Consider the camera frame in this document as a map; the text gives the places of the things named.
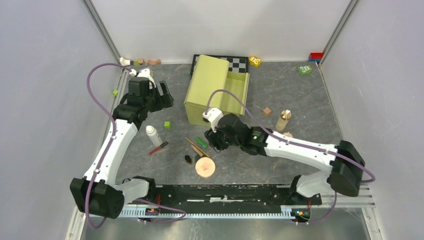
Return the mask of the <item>wooden stick brush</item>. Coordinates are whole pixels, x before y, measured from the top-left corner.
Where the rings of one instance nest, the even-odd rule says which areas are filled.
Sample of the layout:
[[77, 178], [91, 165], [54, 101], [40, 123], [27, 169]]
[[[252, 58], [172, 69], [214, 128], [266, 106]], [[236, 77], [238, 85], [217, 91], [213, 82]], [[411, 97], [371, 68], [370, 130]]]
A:
[[209, 158], [210, 155], [207, 154], [204, 150], [202, 150], [199, 146], [197, 146], [193, 141], [191, 141], [188, 137], [184, 137], [189, 143], [190, 143], [190, 147], [199, 155], [202, 157], [207, 157]]

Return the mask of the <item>round wooden disc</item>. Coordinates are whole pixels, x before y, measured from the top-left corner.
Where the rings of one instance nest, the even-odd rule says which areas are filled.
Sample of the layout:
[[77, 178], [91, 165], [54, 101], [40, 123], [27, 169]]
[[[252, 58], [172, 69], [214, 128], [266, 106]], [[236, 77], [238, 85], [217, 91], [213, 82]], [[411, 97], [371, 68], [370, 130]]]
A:
[[209, 157], [201, 157], [195, 163], [195, 171], [202, 178], [211, 177], [216, 170], [215, 162]]

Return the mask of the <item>small black compact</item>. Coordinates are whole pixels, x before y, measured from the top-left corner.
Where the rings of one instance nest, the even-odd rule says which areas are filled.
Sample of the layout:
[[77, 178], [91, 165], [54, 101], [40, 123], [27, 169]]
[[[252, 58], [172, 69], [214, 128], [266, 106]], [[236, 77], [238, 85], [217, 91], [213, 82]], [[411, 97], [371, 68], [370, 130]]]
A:
[[187, 164], [191, 165], [193, 163], [193, 159], [190, 155], [185, 155], [184, 160]]

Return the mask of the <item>green makeup organizer box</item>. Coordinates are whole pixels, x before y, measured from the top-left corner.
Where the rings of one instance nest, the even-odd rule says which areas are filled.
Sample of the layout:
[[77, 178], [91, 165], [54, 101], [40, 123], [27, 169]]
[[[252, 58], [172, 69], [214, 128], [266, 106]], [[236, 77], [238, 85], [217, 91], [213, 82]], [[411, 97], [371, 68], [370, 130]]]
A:
[[216, 90], [227, 90], [245, 103], [249, 78], [249, 73], [229, 71], [227, 60], [204, 54], [197, 56], [184, 100], [188, 122], [191, 125], [208, 126], [202, 118], [209, 108], [218, 108], [223, 114], [243, 115], [245, 110], [229, 94], [217, 92], [211, 100], [209, 98]]

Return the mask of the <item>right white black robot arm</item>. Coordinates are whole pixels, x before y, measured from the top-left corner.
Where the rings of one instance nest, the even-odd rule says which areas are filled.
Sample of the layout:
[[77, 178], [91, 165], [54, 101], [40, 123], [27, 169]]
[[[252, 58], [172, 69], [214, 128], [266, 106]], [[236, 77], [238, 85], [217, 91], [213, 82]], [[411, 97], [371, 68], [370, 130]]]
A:
[[321, 144], [288, 137], [269, 128], [249, 127], [235, 114], [223, 115], [217, 108], [202, 116], [210, 124], [204, 135], [219, 151], [234, 146], [252, 156], [284, 158], [318, 169], [293, 179], [288, 191], [293, 203], [302, 204], [316, 194], [332, 192], [347, 197], [359, 195], [365, 161], [351, 142]]

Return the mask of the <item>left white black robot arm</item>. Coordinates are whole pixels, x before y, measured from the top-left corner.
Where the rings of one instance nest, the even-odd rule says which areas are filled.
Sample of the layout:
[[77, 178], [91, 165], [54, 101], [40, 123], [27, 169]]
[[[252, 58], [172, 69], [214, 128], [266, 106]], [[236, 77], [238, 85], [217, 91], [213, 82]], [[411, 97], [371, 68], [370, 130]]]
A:
[[156, 200], [157, 190], [152, 178], [134, 177], [117, 185], [116, 177], [128, 146], [148, 113], [170, 108], [173, 103], [165, 81], [153, 84], [147, 77], [130, 79], [128, 93], [112, 112], [109, 132], [96, 159], [82, 178], [74, 178], [70, 183], [80, 212], [116, 219], [126, 204], [137, 199], [145, 204]]

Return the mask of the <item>green tube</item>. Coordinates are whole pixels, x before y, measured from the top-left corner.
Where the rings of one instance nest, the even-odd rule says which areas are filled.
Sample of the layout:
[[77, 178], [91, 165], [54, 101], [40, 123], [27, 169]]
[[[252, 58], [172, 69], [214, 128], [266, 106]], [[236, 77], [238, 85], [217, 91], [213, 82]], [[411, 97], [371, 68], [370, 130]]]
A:
[[205, 149], [209, 147], [209, 145], [200, 137], [195, 138], [196, 142], [199, 143], [201, 146], [203, 146]]

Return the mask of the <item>small green cube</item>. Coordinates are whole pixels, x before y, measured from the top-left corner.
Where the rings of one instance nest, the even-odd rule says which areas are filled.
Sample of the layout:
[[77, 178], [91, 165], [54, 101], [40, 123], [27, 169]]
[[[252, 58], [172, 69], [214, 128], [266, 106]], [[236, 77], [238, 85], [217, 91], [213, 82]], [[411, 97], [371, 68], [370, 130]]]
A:
[[170, 129], [170, 128], [172, 127], [172, 123], [171, 123], [170, 121], [165, 121], [165, 122], [164, 122], [164, 127], [165, 127], [166, 129]]

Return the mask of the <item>white bottle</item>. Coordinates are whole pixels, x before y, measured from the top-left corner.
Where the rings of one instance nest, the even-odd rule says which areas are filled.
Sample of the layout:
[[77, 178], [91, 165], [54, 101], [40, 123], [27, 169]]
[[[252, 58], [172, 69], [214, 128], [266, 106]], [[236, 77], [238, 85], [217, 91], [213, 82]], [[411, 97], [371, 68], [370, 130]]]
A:
[[163, 143], [157, 129], [152, 125], [147, 125], [145, 132], [155, 147], [159, 147]]

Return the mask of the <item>wooden arch block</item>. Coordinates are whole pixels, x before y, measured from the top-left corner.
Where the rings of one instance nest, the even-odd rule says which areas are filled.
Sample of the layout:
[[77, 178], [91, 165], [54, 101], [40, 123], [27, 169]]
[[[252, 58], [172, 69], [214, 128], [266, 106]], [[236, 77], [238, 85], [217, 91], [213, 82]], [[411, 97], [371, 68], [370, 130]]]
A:
[[161, 60], [160, 60], [160, 59], [156, 59], [156, 60], [150, 60], [150, 59], [148, 59], [148, 60], [146, 61], [146, 63], [147, 63], [148, 65], [160, 65], [162, 62], [161, 62]]

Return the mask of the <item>red black pencil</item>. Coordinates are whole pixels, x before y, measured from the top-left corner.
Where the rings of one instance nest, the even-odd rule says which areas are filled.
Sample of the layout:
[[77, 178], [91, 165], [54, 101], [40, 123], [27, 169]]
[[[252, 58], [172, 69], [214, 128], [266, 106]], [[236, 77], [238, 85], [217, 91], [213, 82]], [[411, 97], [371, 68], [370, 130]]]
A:
[[152, 155], [152, 154], [156, 153], [157, 151], [161, 150], [162, 148], [164, 148], [165, 146], [167, 146], [168, 144], [169, 144], [169, 142], [165, 141], [164, 143], [162, 143], [161, 145], [159, 145], [158, 147], [156, 147], [155, 149], [150, 151], [148, 154]]

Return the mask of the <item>white toy piece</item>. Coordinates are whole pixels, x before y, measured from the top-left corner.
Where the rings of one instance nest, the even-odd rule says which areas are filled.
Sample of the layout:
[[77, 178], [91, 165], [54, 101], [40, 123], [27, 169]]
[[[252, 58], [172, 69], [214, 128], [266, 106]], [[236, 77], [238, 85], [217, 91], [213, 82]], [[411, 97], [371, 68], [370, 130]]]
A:
[[130, 59], [126, 59], [126, 58], [124, 58], [124, 57], [120, 57], [120, 58], [119, 58], [119, 63], [120, 63], [122, 66], [131, 66], [131, 65], [133, 64], [133, 61], [131, 61]]

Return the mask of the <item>brown wooden cube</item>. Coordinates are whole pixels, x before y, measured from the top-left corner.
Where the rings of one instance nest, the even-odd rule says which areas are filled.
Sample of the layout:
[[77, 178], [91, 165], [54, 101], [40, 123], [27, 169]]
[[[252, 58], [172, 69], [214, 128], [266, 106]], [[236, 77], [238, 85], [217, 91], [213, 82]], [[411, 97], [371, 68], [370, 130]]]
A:
[[268, 117], [272, 113], [272, 110], [270, 108], [266, 107], [262, 110], [262, 113], [263, 113], [264, 116]]

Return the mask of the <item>round powder jar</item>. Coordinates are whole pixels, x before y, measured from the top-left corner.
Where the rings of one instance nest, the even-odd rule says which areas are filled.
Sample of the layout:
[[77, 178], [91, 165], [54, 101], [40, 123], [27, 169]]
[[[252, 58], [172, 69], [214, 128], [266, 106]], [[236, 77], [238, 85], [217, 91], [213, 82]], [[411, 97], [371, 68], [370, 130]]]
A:
[[286, 136], [286, 137], [289, 137], [289, 138], [294, 137], [290, 132], [284, 132], [283, 135]]

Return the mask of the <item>beige foundation bottle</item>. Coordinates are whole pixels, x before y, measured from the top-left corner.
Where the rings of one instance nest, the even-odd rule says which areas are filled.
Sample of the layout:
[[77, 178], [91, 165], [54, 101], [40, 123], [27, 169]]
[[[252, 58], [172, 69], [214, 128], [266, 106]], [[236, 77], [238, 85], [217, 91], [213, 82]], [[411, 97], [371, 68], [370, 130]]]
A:
[[275, 124], [275, 129], [279, 132], [283, 131], [286, 128], [291, 116], [292, 116], [292, 113], [290, 110], [288, 109], [283, 110]]

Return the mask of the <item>black white checkerboard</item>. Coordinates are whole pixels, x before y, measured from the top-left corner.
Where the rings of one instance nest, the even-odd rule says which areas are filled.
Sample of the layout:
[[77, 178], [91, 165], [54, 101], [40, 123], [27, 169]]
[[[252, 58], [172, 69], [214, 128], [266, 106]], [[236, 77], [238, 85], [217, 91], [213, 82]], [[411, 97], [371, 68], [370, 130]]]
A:
[[246, 74], [249, 72], [249, 58], [247, 56], [211, 55], [211, 54], [208, 54], [208, 56], [228, 61], [229, 72], [241, 73], [241, 74]]

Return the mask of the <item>yellow toy block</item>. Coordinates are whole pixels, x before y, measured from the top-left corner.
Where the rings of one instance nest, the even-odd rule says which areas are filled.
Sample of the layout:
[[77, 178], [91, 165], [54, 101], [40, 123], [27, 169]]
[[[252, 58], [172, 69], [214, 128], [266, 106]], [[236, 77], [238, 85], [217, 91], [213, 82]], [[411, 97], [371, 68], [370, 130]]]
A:
[[254, 67], [259, 67], [262, 64], [262, 59], [256, 57], [256, 56], [250, 56], [249, 59], [249, 64], [254, 66]]

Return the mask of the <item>green number block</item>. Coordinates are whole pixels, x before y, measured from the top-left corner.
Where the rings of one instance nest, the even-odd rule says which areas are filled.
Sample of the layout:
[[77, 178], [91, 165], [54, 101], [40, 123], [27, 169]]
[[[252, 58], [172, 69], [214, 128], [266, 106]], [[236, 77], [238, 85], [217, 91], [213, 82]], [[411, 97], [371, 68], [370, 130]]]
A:
[[308, 75], [313, 71], [313, 68], [310, 65], [300, 66], [297, 68], [301, 76]]

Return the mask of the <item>red blue blocks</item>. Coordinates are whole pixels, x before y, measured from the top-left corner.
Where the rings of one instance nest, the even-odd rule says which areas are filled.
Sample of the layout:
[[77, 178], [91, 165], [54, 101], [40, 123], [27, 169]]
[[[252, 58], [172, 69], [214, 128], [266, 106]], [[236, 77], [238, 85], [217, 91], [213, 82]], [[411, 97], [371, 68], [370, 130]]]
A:
[[308, 56], [308, 61], [319, 63], [322, 60], [323, 56], [324, 54], [322, 52], [311, 52]]

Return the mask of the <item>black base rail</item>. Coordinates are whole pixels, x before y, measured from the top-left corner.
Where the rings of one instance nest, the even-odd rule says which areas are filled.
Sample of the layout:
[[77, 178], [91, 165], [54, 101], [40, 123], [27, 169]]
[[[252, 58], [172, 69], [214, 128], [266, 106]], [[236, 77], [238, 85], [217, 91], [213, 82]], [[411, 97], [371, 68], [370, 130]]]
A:
[[287, 184], [157, 185], [134, 201], [121, 217], [159, 219], [295, 219], [301, 209], [322, 204], [321, 195], [304, 197]]

